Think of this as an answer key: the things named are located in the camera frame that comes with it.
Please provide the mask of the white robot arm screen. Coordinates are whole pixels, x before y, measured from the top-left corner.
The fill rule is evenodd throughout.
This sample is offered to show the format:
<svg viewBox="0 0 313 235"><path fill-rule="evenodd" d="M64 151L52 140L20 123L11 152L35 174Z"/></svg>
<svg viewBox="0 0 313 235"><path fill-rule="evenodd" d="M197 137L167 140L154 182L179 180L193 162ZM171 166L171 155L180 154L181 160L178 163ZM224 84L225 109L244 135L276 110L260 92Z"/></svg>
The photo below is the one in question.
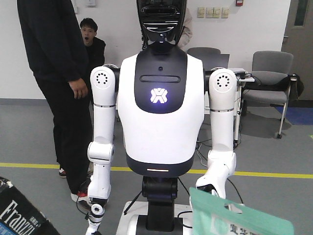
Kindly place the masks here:
<svg viewBox="0 0 313 235"><path fill-rule="evenodd" d="M111 161L115 122L115 75L106 66L96 67L90 75L93 95L93 141L88 146L88 158L93 163L93 174L88 187L91 202L87 235L96 234L101 224L105 205L111 192Z"/></svg>
<svg viewBox="0 0 313 235"><path fill-rule="evenodd" d="M209 78L209 107L212 149L208 153L208 170L201 176L196 187L226 198L225 183L236 167L233 151L234 98L237 88L235 73L218 69Z"/></svg>

